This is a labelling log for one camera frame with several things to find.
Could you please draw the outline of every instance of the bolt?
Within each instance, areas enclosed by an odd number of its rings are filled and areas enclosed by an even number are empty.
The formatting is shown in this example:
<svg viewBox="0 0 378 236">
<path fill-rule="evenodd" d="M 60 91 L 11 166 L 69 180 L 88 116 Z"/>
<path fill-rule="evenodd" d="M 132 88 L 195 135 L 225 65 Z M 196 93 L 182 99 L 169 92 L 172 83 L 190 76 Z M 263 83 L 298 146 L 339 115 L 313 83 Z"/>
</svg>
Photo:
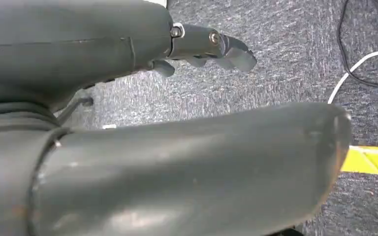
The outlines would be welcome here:
<svg viewBox="0 0 378 236">
<path fill-rule="evenodd" d="M 210 40 L 213 44 L 217 45 L 217 44 L 220 42 L 220 34 L 217 33 L 217 32 L 212 32 L 212 33 L 210 33 L 210 34 L 209 34 L 209 40 Z"/>
<path fill-rule="evenodd" d="M 172 37 L 180 37 L 182 36 L 182 30 L 179 27 L 173 27 L 170 30 L 170 34 L 172 35 Z"/>
</svg>

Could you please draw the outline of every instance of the gray plastic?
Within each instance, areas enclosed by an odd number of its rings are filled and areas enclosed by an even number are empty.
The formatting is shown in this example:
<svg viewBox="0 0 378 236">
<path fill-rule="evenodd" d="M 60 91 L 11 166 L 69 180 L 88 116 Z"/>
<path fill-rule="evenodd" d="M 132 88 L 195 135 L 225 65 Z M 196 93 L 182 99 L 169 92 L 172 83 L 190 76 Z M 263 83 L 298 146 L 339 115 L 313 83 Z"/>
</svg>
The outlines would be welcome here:
<svg viewBox="0 0 378 236">
<path fill-rule="evenodd" d="M 172 24 L 143 0 L 2 0 L 0 102 L 54 110 L 80 88 L 165 58 Z"/>
<path fill-rule="evenodd" d="M 0 236 L 29 236 L 28 196 L 40 157 L 66 134 L 47 110 L 0 104 Z"/>
<path fill-rule="evenodd" d="M 153 70 L 163 77 L 170 77 L 175 73 L 175 68 L 164 60 L 153 61 Z"/>
<path fill-rule="evenodd" d="M 35 235 L 275 232 L 317 210 L 349 142 L 344 110 L 320 103 L 70 134 L 37 174 Z"/>
</svg>

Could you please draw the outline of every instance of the white cable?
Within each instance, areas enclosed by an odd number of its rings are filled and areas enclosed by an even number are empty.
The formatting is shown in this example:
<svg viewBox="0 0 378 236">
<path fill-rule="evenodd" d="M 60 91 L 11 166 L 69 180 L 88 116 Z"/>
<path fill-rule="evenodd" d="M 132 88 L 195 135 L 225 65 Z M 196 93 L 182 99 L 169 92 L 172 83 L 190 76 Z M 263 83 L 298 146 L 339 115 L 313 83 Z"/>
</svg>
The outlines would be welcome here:
<svg viewBox="0 0 378 236">
<path fill-rule="evenodd" d="M 116 129 L 117 125 L 116 124 L 106 124 L 102 126 L 102 129 Z"/>
<path fill-rule="evenodd" d="M 355 69 L 357 69 L 363 62 L 365 62 L 367 59 L 378 56 L 377 52 L 372 52 L 370 54 L 365 55 L 362 59 L 360 59 L 352 68 L 350 68 L 350 71 L 353 72 Z M 343 85 L 344 81 L 348 78 L 348 73 L 345 73 L 343 77 L 338 81 L 337 85 L 335 86 L 333 92 L 331 93 L 330 98 L 328 99 L 328 104 L 331 104 L 335 98 L 335 95 L 337 95 L 338 90 L 340 89 L 341 85 Z"/>
</svg>

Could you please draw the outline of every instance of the gray carpet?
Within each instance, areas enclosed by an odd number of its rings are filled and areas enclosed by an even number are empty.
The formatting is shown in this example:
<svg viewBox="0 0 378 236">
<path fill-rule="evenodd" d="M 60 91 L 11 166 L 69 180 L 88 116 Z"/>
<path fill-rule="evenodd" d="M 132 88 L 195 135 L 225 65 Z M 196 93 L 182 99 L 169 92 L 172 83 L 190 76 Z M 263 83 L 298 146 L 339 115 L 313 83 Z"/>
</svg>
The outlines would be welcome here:
<svg viewBox="0 0 378 236">
<path fill-rule="evenodd" d="M 250 45 L 258 59 L 255 69 L 242 73 L 224 71 L 213 63 L 199 69 L 173 62 L 177 71 L 170 78 L 145 72 L 90 89 L 95 106 L 79 108 L 69 125 L 98 129 L 104 124 L 209 117 L 286 102 L 325 102 L 344 73 L 335 42 L 342 0 L 171 1 L 176 22 L 211 26 Z M 351 65 L 378 50 L 378 17 L 369 0 L 350 1 L 343 32 Z M 378 58 L 363 64 L 357 74 L 378 82 Z M 377 88 L 348 80 L 335 103 L 351 112 L 356 144 L 378 145 Z M 350 191 L 355 188 L 339 184 Z M 354 204 L 356 209 L 366 206 L 365 201 Z M 340 216 L 353 210 L 343 211 L 320 216 L 323 223 L 308 224 L 307 235 L 374 235 L 353 229 L 376 219 L 378 210 L 336 231 Z"/>
<path fill-rule="evenodd" d="M 378 236 L 378 175 L 341 173 L 305 236 Z"/>
</svg>

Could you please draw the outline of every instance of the black cable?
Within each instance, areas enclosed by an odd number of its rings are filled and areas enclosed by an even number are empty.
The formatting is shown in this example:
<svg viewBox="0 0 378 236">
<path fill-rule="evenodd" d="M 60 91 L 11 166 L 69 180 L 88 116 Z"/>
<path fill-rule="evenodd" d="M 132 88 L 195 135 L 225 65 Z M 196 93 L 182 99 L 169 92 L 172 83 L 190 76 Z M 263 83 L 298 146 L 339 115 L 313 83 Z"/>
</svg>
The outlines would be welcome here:
<svg viewBox="0 0 378 236">
<path fill-rule="evenodd" d="M 343 7 L 341 9 L 341 16 L 340 16 L 340 20 L 338 21 L 338 25 L 337 25 L 337 44 L 338 44 L 338 47 L 340 48 L 340 53 L 341 53 L 341 60 L 343 62 L 343 67 L 344 67 L 344 70 L 349 74 L 349 76 L 351 78 L 353 78 L 355 81 L 359 82 L 359 83 L 362 83 L 362 84 L 365 84 L 365 85 L 368 85 L 368 86 L 372 86 L 372 87 L 376 87 L 378 88 L 378 83 L 373 83 L 373 82 L 368 82 L 368 81 L 364 81 L 360 78 L 358 78 L 357 76 L 355 76 L 351 71 L 350 71 L 350 68 L 348 66 L 348 62 L 347 62 L 347 57 L 346 57 L 346 51 L 344 49 L 344 46 L 341 42 L 341 25 L 343 24 L 343 21 L 344 21 L 344 15 L 346 14 L 346 8 L 347 8 L 347 3 L 348 3 L 348 0 L 345 0 L 344 1 L 344 4 L 343 4 Z"/>
</svg>

